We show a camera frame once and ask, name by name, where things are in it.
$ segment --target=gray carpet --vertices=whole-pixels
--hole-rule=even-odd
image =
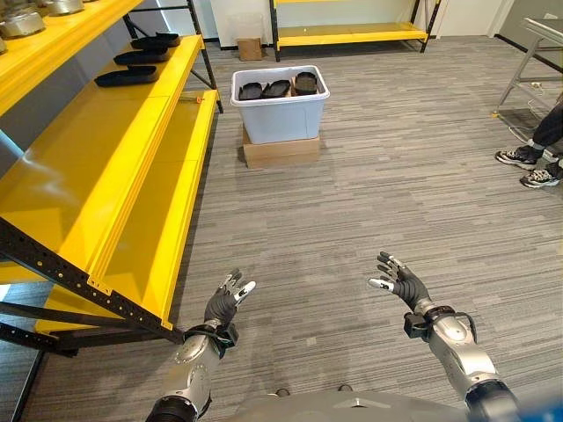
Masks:
[[[404,260],[437,302],[475,317],[480,344],[520,398],[561,394],[563,187],[526,189],[523,171],[493,158],[519,145],[489,113],[521,52],[484,37],[432,41],[424,55],[401,43],[286,49],[282,66],[319,66],[332,93],[321,158],[250,171],[238,161],[230,77],[276,66],[272,50],[263,62],[208,50],[225,114],[174,312],[182,327],[199,323],[233,266],[258,288],[238,313],[239,346],[214,376],[206,420],[281,387],[342,382],[462,405],[428,346],[404,334],[406,306],[366,287],[380,250]],[[530,69],[550,73],[539,62]],[[516,93],[507,107],[526,101]],[[158,340],[50,356],[25,420],[143,421],[174,351]],[[30,364],[23,354],[2,349],[0,420]]]

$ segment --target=shoe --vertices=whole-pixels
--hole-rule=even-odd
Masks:
[[[301,72],[296,76],[296,94],[314,95],[317,93],[317,77],[310,72]]]
[[[494,158],[504,164],[513,164],[521,169],[534,170],[536,168],[537,157],[528,153],[526,149],[505,149],[498,151]]]
[[[289,397],[289,396],[291,396],[291,394],[289,393],[289,390],[288,390],[288,389],[278,389],[278,390],[275,392],[275,394],[276,394],[278,397]]]
[[[180,37],[176,33],[157,33],[154,37],[144,37],[131,41],[132,48],[148,50],[151,48],[177,47]]]
[[[534,170],[532,173],[520,179],[520,183],[532,189],[543,186],[555,186],[560,181],[560,178],[556,178],[547,170]]]
[[[249,101],[262,98],[262,85],[258,82],[250,82],[238,88],[238,101]]]
[[[291,88],[291,82],[286,80],[275,81],[272,84],[266,84],[266,88],[262,92],[262,98],[282,98],[285,97]]]
[[[348,384],[342,384],[338,387],[338,391],[354,391],[354,389]]]
[[[147,63],[160,63],[166,62],[170,59],[168,48],[152,48],[150,50],[135,50],[127,51],[121,55],[116,55],[113,58],[115,64],[147,64]]]
[[[151,84],[158,80],[156,66],[127,66],[127,70],[105,73],[94,79],[97,86],[126,86]]]

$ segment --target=person's leg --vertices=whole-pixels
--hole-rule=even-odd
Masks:
[[[557,104],[539,123],[528,145],[516,149],[498,151],[494,157],[505,164],[514,164],[525,170],[533,170],[544,149],[563,138],[563,103]]]
[[[557,104],[539,123],[530,146],[543,151],[563,138],[563,102]]]
[[[563,158],[549,163],[544,170],[534,170],[520,179],[526,187],[555,186],[563,179]]]

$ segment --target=black pants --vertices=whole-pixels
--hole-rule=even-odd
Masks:
[[[544,149],[553,145],[555,142],[563,139],[563,102],[559,102],[539,123],[532,141],[533,149],[537,157],[541,157]],[[563,178],[563,169],[559,166],[561,158],[558,162],[549,163],[545,169],[548,170],[556,178]]]

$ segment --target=yellow shelving unit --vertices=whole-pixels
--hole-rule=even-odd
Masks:
[[[316,46],[348,42],[424,40],[425,31],[410,22],[390,24],[318,25],[279,28],[278,47]]]
[[[0,216],[101,280],[201,48],[185,37],[154,84],[87,84],[0,179]],[[0,283],[38,280],[0,266]]]
[[[178,102],[102,280],[165,323],[198,190],[217,91],[189,92],[183,97],[200,98],[201,102],[191,98]],[[113,315],[59,286],[53,288],[45,306]],[[44,320],[35,327],[43,333],[82,328],[88,326]]]
[[[0,113],[141,0],[88,3],[8,41]],[[42,352],[166,338],[172,297],[216,105],[222,111],[192,0],[195,35],[156,64],[152,84],[87,84],[0,178],[0,284],[53,283],[42,308],[0,301],[35,332],[0,322],[0,339]],[[210,81],[191,69],[201,53]],[[124,69],[113,63],[102,72]],[[208,91],[184,91],[190,72]]]
[[[143,0],[104,0],[84,4],[65,17],[43,18],[46,29],[30,37],[5,40],[0,56],[0,114]]]
[[[272,34],[274,36],[274,51],[277,62],[280,61],[281,47],[316,46],[354,42],[418,40],[422,44],[420,52],[424,53],[441,0],[433,0],[435,1],[434,11],[425,29],[420,29],[414,25],[420,0],[414,1],[413,14],[410,22],[292,27],[278,27],[277,25],[278,4],[333,1],[341,0],[270,0]],[[350,7],[354,7],[353,1],[350,1]],[[424,7],[427,7],[427,0],[424,1]]]

